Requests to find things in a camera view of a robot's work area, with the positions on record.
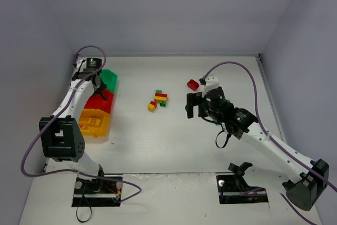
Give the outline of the red rounded lego brick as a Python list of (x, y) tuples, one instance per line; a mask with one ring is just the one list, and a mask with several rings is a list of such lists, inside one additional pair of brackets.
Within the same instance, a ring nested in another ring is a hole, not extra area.
[(188, 82), (187, 82), (187, 87), (190, 88), (192, 91), (196, 91), (200, 85), (197, 81), (193, 80), (193, 79), (190, 79)]

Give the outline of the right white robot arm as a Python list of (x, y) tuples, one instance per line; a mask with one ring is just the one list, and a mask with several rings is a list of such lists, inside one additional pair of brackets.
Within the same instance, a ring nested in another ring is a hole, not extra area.
[(197, 107), (198, 116), (221, 126), (228, 138), (235, 137), (263, 153), (287, 176), (288, 181), (282, 185), (290, 202), (303, 211), (310, 211), (327, 187), (328, 163), (302, 155), (264, 130), (254, 114), (225, 98), (216, 77), (208, 77), (203, 84), (204, 90), (186, 95), (187, 117), (193, 118), (194, 107)]

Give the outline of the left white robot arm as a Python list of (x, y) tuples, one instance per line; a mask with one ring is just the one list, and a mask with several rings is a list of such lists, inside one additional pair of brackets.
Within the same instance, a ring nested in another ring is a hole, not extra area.
[(79, 68), (71, 79), (70, 88), (59, 108), (50, 117), (39, 121), (43, 154), (46, 158), (67, 164), (80, 174), (80, 178), (91, 180), (103, 177), (101, 165), (85, 152), (85, 141), (79, 121), (87, 100), (93, 95), (107, 100), (103, 91), (106, 84), (100, 73), (104, 62), (100, 58), (86, 58), (86, 67)]

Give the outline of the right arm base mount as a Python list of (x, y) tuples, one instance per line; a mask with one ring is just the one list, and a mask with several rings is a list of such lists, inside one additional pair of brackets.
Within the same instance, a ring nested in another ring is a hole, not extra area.
[(249, 186), (242, 176), (218, 174), (216, 176), (220, 204), (268, 203), (266, 190)]

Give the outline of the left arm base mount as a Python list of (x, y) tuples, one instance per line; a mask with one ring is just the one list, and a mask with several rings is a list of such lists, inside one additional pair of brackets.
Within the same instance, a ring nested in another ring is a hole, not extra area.
[(119, 207), (123, 184), (76, 177), (72, 207)]

